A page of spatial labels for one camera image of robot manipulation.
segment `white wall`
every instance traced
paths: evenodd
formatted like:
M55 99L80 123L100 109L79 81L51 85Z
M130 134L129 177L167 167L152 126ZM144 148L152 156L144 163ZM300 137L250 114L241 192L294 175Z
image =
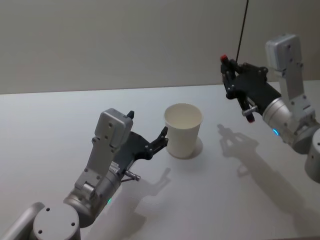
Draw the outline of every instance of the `white wall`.
M220 84L236 56L246 0L1 0L0 94ZM251 0L240 61L301 36L320 79L318 0Z

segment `white paper cup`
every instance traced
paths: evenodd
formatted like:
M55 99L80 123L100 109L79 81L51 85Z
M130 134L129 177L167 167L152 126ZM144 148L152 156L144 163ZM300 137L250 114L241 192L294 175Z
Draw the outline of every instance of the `white paper cup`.
M195 149L200 124L201 111L191 104L177 103L164 112L165 125L168 127L167 151L176 158L187 158Z

